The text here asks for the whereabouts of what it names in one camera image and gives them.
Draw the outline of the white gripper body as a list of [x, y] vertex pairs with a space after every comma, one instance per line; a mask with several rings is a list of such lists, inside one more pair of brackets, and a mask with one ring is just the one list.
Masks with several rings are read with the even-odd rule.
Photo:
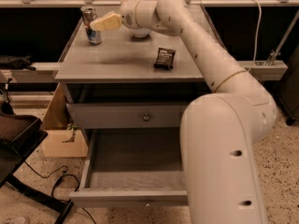
[[129, 29], [138, 29], [135, 10], [138, 0], [120, 0], [120, 14], [122, 23]]

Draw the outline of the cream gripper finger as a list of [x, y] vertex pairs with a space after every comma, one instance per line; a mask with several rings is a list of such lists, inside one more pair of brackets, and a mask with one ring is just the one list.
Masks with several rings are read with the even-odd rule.
[[101, 18], [97, 18], [90, 23], [94, 31], [115, 30], [122, 26], [121, 16], [115, 12], [109, 12]]

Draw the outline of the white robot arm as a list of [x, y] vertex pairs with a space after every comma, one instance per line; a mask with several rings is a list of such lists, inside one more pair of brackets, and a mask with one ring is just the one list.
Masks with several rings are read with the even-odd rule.
[[183, 172], [192, 224], [267, 224], [253, 146], [272, 130], [269, 92], [192, 16], [184, 0], [121, 0], [94, 31], [148, 28], [177, 35], [210, 89], [180, 124]]

